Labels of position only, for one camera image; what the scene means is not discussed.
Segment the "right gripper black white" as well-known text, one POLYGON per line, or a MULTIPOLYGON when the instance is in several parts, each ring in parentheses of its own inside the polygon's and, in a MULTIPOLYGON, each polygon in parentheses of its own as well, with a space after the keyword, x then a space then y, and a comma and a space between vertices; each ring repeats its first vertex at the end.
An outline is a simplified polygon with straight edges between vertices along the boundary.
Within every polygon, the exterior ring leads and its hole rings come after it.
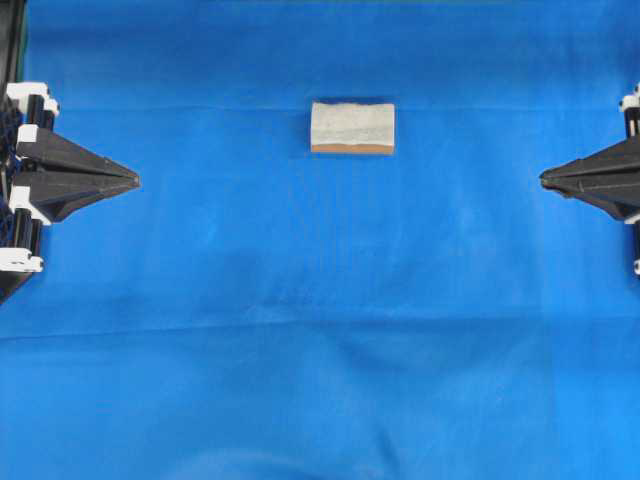
POLYGON ((600 208, 615 220, 631 225, 633 269, 638 274, 639 174, 629 172, 639 169, 639 84, 619 102, 619 110, 624 115, 626 140, 545 170, 540 179, 543 188, 600 208))

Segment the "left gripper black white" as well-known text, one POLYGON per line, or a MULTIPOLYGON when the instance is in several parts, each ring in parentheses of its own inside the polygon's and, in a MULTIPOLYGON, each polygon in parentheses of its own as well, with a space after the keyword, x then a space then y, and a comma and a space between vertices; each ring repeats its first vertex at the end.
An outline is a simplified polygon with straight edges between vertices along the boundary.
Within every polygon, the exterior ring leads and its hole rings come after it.
POLYGON ((134 171, 51 131, 59 104, 46 83, 9 82, 5 94, 21 115, 11 148, 22 170, 20 174, 15 171, 10 185, 7 206, 12 225, 8 245, 1 248, 1 270, 39 273, 44 266, 39 254, 44 226, 136 189, 140 182, 134 171), (45 167, 89 174, 26 172, 26 159, 45 167))

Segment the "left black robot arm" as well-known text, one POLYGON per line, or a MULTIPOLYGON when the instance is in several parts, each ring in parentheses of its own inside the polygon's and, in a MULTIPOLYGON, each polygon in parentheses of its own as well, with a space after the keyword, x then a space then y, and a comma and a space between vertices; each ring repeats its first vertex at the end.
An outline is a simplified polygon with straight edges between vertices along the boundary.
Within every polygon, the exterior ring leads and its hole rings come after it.
POLYGON ((139 187, 137 173, 58 135, 58 102, 20 78, 25 2, 1 4, 1 277, 42 271, 42 230, 139 187))

